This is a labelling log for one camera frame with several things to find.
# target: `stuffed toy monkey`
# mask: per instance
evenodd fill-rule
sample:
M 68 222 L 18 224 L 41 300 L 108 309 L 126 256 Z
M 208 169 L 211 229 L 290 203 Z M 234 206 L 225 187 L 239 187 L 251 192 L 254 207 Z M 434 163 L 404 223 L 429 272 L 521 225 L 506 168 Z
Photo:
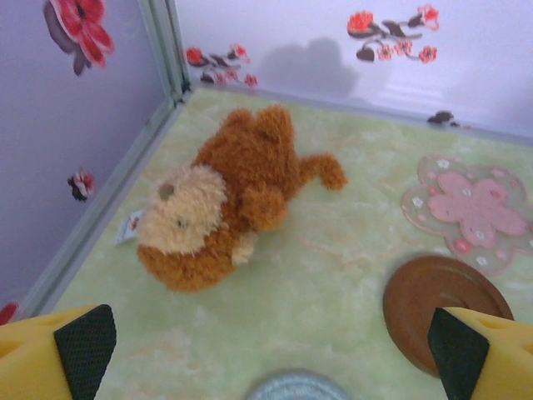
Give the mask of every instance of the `stuffed toy monkey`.
M 248 262 L 257 234 L 278 228 L 316 175 L 331 190 L 347 183 L 331 154 L 298 157 L 287 109 L 236 109 L 190 166 L 159 184 L 138 223 L 137 255 L 170 290 L 210 288 Z

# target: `brown dish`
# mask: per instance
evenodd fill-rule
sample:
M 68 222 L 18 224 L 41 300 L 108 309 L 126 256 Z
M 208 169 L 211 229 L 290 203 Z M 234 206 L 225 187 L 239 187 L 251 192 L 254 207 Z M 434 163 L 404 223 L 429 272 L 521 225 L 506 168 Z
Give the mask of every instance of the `brown dish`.
M 383 314 L 393 342 L 424 372 L 439 376 L 427 333 L 435 308 L 462 307 L 514 319 L 498 289 L 454 258 L 424 256 L 399 267 L 386 285 Z

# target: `gray round object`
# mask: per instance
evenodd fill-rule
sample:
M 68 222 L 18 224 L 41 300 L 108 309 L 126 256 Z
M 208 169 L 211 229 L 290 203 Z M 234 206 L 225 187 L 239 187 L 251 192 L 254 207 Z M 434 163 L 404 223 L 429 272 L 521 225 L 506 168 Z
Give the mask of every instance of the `gray round object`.
M 256 387 L 247 400 L 349 400 L 331 379 L 308 371 L 284 372 Z

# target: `pink flower mat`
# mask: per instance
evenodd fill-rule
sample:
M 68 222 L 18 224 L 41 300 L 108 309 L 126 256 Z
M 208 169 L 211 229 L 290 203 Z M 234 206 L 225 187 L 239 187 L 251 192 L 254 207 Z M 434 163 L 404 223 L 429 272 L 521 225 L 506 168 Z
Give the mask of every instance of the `pink flower mat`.
M 533 208 L 513 172 L 431 155 L 420 161 L 418 178 L 421 184 L 401 200 L 404 214 L 420 229 L 443 236 L 462 262 L 496 275 L 511 265 L 515 252 L 533 254 Z

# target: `marble-patterned floor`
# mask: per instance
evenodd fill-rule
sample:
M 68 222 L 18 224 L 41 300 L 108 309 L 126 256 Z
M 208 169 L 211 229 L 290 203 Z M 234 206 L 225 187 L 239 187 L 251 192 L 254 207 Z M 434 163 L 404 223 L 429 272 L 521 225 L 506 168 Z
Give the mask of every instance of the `marble-patterned floor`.
M 354 399 L 446 399 L 439 380 L 413 367 L 390 340 L 381 295 L 391 272 L 420 253 L 449 254 L 444 239 L 411 225 L 400 201 L 422 157 L 443 153 L 493 163 L 522 177 L 533 197 L 533 147 L 289 105 L 300 154 L 334 152 L 350 180 L 318 180 L 293 201 L 282 228 L 260 236 L 246 267 L 197 294 L 168 292 L 116 246 L 121 220 L 145 205 L 154 182 L 188 163 L 219 122 L 257 97 L 199 89 L 118 209 L 57 310 L 108 303 L 118 344 L 98 399 L 242 398 L 278 368 L 326 374 Z M 491 278 L 515 318 L 533 323 L 533 257 L 517 255 Z

